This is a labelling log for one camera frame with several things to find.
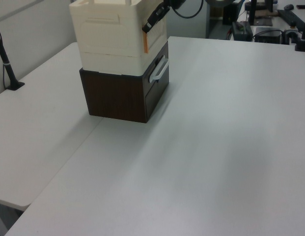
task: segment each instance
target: drawer handle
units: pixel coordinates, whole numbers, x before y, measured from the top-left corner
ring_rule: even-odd
[[[152,74],[150,75],[149,82],[153,82],[154,80],[159,80],[163,76],[164,72],[168,68],[169,60],[163,56],[160,60],[159,64],[156,66]]]

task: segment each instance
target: orange tag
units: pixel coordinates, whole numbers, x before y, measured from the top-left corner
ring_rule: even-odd
[[[144,49],[144,53],[149,53],[148,35],[145,32],[143,32],[143,49]]]

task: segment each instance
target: cream plastic box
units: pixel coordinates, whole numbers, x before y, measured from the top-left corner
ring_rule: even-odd
[[[83,69],[141,76],[167,41],[163,18],[141,28],[162,0],[78,0],[70,4]]]

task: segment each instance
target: white table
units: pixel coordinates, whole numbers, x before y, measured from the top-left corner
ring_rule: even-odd
[[[305,53],[171,37],[169,58],[150,121],[104,118],[7,236],[305,236]]]
[[[25,210],[100,122],[81,67],[74,43],[0,94],[0,204]]]

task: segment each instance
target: microphone stand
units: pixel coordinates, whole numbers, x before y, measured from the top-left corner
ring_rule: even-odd
[[[0,57],[3,61],[3,65],[5,66],[5,69],[7,71],[8,77],[10,79],[10,86],[7,87],[8,90],[13,90],[16,91],[17,89],[19,89],[20,87],[22,87],[23,85],[25,85],[25,83],[19,82],[14,74],[14,71],[10,65],[8,56],[6,54],[4,45],[3,45],[3,41],[0,35]]]

